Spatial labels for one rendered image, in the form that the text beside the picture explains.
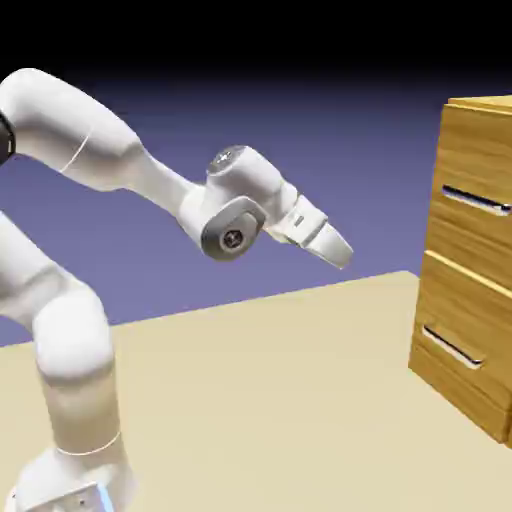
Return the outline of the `light wood cabinet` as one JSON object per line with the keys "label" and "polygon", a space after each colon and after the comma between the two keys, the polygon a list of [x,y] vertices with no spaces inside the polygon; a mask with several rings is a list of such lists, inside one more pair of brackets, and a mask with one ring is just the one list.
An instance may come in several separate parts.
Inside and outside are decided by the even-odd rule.
{"label": "light wood cabinet", "polygon": [[443,106],[408,366],[512,449],[512,94]]}

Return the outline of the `small wood drawer front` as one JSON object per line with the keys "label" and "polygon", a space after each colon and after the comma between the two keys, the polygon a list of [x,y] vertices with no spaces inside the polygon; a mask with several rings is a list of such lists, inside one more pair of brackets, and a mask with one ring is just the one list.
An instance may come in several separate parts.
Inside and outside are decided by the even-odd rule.
{"label": "small wood drawer front", "polygon": [[[422,334],[427,326],[472,358],[471,370]],[[426,251],[409,368],[500,444],[512,448],[512,292]]]}

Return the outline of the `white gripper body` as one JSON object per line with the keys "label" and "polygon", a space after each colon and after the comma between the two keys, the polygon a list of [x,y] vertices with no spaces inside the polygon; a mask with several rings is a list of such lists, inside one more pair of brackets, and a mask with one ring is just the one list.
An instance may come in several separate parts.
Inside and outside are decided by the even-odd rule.
{"label": "white gripper body", "polygon": [[350,244],[329,222],[307,245],[307,251],[338,269],[346,267],[353,256]]}

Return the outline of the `large wood drawer front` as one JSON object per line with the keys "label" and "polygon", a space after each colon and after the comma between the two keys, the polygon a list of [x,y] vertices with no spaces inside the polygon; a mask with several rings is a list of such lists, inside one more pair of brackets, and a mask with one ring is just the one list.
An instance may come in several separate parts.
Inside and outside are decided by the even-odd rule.
{"label": "large wood drawer front", "polygon": [[511,113],[444,106],[426,248],[512,290],[512,215],[451,200],[443,185],[512,205]]}

